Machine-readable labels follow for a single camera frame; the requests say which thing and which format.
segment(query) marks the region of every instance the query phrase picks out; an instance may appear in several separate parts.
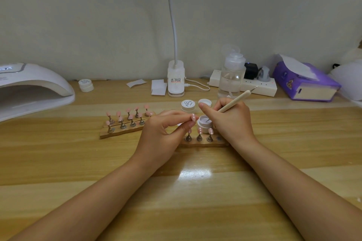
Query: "hand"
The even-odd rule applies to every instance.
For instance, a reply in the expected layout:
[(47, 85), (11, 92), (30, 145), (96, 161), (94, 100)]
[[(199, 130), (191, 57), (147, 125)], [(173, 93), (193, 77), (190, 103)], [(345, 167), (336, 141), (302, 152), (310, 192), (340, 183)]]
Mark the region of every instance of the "hand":
[[(137, 148), (131, 159), (148, 166), (153, 172), (165, 164), (184, 138), (195, 125), (198, 117), (184, 111), (163, 111), (146, 120)], [(181, 124), (168, 134), (166, 128)]]
[(220, 98), (214, 108), (199, 103), (200, 109), (214, 123), (219, 133), (235, 148), (244, 148), (257, 142), (251, 125), (250, 110), (244, 102), (239, 102), (224, 113), (218, 112), (231, 98)]

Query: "purple tissue box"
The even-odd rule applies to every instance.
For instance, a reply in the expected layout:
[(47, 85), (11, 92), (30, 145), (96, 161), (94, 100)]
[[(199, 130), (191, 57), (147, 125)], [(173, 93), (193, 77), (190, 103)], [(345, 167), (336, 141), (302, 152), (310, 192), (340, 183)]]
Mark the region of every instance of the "purple tissue box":
[(284, 62), (280, 61), (274, 69), (275, 81), (293, 100), (332, 101), (334, 94), (341, 88), (341, 85), (313, 65), (303, 64), (307, 65), (319, 80), (302, 77), (289, 70)]

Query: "white jar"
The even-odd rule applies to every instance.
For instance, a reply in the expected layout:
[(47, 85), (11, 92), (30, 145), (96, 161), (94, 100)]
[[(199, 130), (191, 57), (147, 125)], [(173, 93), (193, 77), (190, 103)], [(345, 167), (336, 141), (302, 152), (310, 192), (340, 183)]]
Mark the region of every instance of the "white jar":
[(208, 133), (209, 133), (209, 128), (212, 128), (213, 123), (212, 123), (211, 120), (209, 120), (209, 118), (207, 117), (207, 115), (202, 115), (202, 116), (200, 116), (200, 118), (197, 120), (197, 125), (198, 125), (199, 127), (201, 127), (203, 134), (208, 134)]

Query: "plastic pump bottle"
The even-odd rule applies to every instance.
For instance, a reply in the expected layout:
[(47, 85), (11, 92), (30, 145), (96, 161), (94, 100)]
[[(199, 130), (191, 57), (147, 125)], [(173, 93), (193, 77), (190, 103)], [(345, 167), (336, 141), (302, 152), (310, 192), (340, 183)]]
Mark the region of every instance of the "plastic pump bottle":
[(218, 97), (235, 98), (240, 95), (240, 83), (245, 75), (245, 58), (240, 53), (231, 53), (226, 56), (221, 71)]

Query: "uv nail lamp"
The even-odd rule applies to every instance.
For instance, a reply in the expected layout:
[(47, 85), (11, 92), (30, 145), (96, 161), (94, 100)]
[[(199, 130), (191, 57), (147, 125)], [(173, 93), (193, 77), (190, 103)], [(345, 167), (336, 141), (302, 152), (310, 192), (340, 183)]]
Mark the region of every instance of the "uv nail lamp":
[(0, 122), (74, 100), (70, 84), (49, 69), (27, 63), (0, 65)]

